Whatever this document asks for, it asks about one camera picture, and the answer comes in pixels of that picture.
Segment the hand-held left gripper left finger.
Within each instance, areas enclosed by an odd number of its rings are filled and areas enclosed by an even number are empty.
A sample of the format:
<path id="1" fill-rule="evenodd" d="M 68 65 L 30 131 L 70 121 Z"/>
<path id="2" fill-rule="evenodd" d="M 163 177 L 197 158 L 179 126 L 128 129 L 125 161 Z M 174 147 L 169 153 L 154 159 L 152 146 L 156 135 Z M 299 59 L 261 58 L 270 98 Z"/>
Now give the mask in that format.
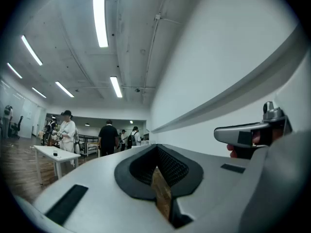
<path id="1" fill-rule="evenodd" d="M 34 201 L 43 214 L 75 184 L 88 188 L 64 228 L 76 233 L 172 233 L 174 227 L 155 202 L 133 199 L 115 181 L 119 162 L 146 146 L 96 158 L 46 188 Z"/>

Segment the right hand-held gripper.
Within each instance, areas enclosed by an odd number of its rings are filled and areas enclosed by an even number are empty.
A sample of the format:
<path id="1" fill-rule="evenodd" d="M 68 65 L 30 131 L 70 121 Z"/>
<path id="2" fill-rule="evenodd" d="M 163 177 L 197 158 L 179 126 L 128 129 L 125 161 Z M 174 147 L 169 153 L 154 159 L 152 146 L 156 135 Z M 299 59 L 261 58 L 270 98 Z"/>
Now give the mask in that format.
<path id="1" fill-rule="evenodd" d="M 253 143 L 253 135 L 260 132 L 259 143 Z M 270 146 L 274 141 L 292 132 L 288 117 L 278 108 L 263 108 L 262 122 L 218 127 L 214 138 L 222 143 L 240 148 Z"/>

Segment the black backpack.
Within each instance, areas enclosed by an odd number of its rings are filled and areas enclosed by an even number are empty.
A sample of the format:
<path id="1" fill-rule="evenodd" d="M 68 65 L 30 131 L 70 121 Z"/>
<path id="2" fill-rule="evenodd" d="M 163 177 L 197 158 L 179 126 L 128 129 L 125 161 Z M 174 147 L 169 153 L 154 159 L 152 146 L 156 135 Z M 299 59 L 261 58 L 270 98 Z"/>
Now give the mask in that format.
<path id="1" fill-rule="evenodd" d="M 137 132 L 131 133 L 128 138 L 127 138 L 127 148 L 131 149 L 133 146 L 136 145 L 136 140 L 135 140 L 135 134 Z"/>

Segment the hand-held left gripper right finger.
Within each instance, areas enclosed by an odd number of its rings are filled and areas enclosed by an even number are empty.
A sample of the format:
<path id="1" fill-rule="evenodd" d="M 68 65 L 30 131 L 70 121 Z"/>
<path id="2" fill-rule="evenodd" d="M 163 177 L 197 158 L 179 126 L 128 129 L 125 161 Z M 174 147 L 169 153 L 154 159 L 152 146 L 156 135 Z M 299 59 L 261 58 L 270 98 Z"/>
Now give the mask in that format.
<path id="1" fill-rule="evenodd" d="M 250 198 L 239 191 L 249 160 L 203 154 L 157 145 L 169 162 L 186 173 L 171 186 L 170 221 L 160 220 L 156 233 L 241 233 L 242 213 Z"/>

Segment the white table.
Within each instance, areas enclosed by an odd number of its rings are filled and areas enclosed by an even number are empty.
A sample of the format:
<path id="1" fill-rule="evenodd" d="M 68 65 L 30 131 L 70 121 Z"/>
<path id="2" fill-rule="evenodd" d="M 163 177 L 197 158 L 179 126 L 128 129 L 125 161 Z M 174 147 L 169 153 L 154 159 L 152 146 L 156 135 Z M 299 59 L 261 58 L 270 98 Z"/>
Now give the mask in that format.
<path id="1" fill-rule="evenodd" d="M 65 151 L 65 150 L 59 149 L 57 147 L 52 147 L 52 146 L 34 145 L 34 149 L 35 149 L 37 176 L 38 176 L 38 181 L 40 185 L 42 185 L 43 182 L 42 182 L 41 171 L 40 171 L 39 154 L 42 154 L 48 159 L 51 159 L 51 161 L 53 162 L 54 173 L 57 175 L 58 179 L 62 178 L 61 163 L 73 161 L 74 168 L 77 168 L 79 166 L 78 159 L 81 156 L 79 154 Z"/>

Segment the black office chair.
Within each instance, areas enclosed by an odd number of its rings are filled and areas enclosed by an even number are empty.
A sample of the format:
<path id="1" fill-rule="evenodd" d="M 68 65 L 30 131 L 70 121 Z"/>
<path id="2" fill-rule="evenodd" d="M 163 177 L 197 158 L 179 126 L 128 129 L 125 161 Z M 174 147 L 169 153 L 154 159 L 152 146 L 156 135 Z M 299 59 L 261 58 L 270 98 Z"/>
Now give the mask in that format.
<path id="1" fill-rule="evenodd" d="M 18 132 L 20 131 L 20 126 L 21 126 L 21 122 L 23 120 L 23 116 L 20 116 L 20 119 L 18 121 L 18 123 L 14 123 L 12 126 L 11 126 L 11 129 L 12 129 L 12 132 L 11 132 L 11 135 L 13 137 L 16 137 L 17 139 L 19 139 L 19 135 L 18 135 Z"/>

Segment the ceiling light strips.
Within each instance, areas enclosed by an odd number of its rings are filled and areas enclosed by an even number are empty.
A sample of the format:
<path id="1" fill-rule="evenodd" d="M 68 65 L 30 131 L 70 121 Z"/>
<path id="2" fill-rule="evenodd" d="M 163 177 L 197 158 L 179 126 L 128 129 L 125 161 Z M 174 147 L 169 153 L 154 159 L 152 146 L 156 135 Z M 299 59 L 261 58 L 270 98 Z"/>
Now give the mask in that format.
<path id="1" fill-rule="evenodd" d="M 20 0 L 6 28 L 0 74 L 47 101 L 116 100 L 117 0 Z"/>

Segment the grey wall ledge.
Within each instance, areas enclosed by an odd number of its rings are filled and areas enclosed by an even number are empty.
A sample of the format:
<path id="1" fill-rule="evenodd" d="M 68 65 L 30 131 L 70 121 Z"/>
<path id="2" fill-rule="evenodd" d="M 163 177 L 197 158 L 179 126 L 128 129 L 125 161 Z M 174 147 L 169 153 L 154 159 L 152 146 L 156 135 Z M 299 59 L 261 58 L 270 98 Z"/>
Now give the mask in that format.
<path id="1" fill-rule="evenodd" d="M 252 123 L 262 118 L 262 103 L 272 100 L 297 70 L 307 51 L 307 37 L 300 25 L 258 68 L 216 98 L 158 127 L 155 133 Z"/>

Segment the person's right hand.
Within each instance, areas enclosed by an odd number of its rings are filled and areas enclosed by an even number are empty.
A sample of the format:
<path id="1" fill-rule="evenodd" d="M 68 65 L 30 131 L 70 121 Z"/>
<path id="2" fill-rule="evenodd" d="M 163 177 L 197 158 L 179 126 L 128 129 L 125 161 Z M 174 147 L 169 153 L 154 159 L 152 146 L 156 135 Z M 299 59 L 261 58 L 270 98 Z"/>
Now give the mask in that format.
<path id="1" fill-rule="evenodd" d="M 235 151 L 235 147 L 233 145 L 227 144 L 226 147 L 227 147 L 227 150 L 230 151 L 230 157 L 231 158 L 237 158 L 238 157 L 238 155 Z"/>

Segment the white ceiling conduit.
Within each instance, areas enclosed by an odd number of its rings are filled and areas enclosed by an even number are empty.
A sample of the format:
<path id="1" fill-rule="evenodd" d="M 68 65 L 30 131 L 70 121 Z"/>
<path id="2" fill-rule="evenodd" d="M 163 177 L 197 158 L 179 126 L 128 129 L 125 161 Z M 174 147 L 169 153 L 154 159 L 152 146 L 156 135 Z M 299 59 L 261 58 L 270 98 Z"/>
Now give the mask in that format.
<path id="1" fill-rule="evenodd" d="M 152 36 L 152 40 L 151 40 L 151 44 L 150 44 L 150 49 L 149 49 L 149 54 L 148 54 L 148 60 L 147 60 L 147 66 L 146 66 L 146 73 L 145 73 L 145 78 L 144 78 L 144 86 L 143 86 L 143 94 L 145 94 L 146 88 L 147 88 L 147 78 L 148 78 L 148 72 L 149 72 L 149 66 L 150 66 L 150 61 L 151 61 L 151 56 L 152 56 L 152 52 L 153 52 L 153 46 L 154 46 L 154 42 L 155 42 L 155 38 L 156 38 L 156 32 L 157 32 L 157 28 L 158 28 L 158 24 L 160 21 L 166 21 L 166 22 L 170 22 L 176 25 L 181 25 L 180 22 L 162 17 L 160 13 L 156 14 L 155 16 L 155 26 L 154 26 L 154 32 L 153 32 L 153 36 Z"/>

